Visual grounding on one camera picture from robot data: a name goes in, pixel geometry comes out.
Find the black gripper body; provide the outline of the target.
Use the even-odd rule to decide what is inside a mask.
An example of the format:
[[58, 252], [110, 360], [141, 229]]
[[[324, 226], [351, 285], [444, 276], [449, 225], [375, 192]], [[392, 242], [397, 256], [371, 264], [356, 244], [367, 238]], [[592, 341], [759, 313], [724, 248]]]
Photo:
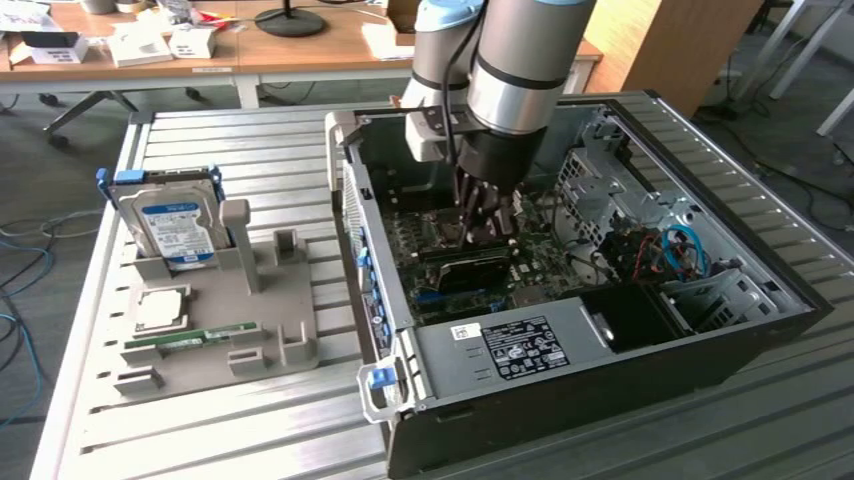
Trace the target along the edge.
[[513, 188], [525, 178], [545, 128], [511, 135], [493, 130], [463, 134], [457, 165], [476, 180], [497, 188]]

